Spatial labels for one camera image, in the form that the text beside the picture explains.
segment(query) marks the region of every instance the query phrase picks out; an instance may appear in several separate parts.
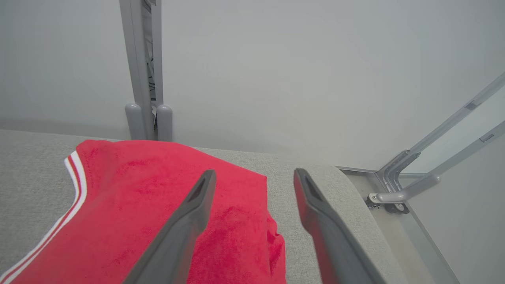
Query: gray wall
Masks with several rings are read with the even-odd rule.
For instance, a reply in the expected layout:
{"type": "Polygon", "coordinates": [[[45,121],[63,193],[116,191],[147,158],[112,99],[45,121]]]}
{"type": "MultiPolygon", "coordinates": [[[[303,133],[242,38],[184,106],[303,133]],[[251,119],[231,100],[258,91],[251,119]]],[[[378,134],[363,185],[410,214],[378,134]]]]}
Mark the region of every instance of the gray wall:
{"type": "Polygon", "coordinates": [[[461,284],[503,283],[505,135],[409,201],[461,284]]]}
{"type": "Polygon", "coordinates": [[[0,1],[0,128],[129,138],[119,1],[0,1]]]}
{"type": "Polygon", "coordinates": [[[503,0],[185,0],[164,102],[192,146],[379,169],[505,71],[503,0]]]}

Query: red cloth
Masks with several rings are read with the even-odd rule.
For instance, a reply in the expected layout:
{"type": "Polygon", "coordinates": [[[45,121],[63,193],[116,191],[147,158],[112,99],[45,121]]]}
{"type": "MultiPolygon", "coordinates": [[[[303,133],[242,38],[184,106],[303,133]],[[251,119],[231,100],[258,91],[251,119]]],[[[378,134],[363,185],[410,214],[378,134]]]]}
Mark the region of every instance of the red cloth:
{"type": "Polygon", "coordinates": [[[216,190],[187,282],[286,283],[265,176],[158,141],[87,140],[66,164],[74,204],[0,284],[121,283],[207,169],[216,171],[216,190]]]}

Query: striped trim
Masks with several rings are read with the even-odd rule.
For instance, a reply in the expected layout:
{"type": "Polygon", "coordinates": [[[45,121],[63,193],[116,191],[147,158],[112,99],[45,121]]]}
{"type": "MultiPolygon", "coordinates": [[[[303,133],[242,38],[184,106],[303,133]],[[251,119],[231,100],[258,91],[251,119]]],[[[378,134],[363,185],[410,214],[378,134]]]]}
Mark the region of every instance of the striped trim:
{"type": "Polygon", "coordinates": [[[35,257],[46,247],[46,245],[55,237],[55,235],[65,226],[72,217],[77,214],[77,211],[81,208],[82,204],[86,200],[87,195],[87,185],[86,185],[86,175],[84,174],[84,168],[82,167],[81,159],[74,151],[70,156],[65,159],[65,166],[74,182],[75,198],[74,203],[70,209],[60,217],[52,228],[45,234],[38,245],[31,250],[25,257],[23,257],[18,263],[16,263],[9,270],[4,272],[0,276],[0,284],[8,284],[12,282],[32,261],[35,257]]]}

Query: folded red clothing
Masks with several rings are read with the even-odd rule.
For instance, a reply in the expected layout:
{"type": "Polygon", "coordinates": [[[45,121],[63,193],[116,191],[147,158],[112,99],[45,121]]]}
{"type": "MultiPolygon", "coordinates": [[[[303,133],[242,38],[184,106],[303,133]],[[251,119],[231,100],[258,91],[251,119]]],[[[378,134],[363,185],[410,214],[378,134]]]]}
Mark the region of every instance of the folded red clothing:
{"type": "Polygon", "coordinates": [[[121,283],[208,169],[216,190],[188,283],[286,283],[266,177],[176,143],[87,140],[66,160],[75,200],[4,283],[121,283]]]}

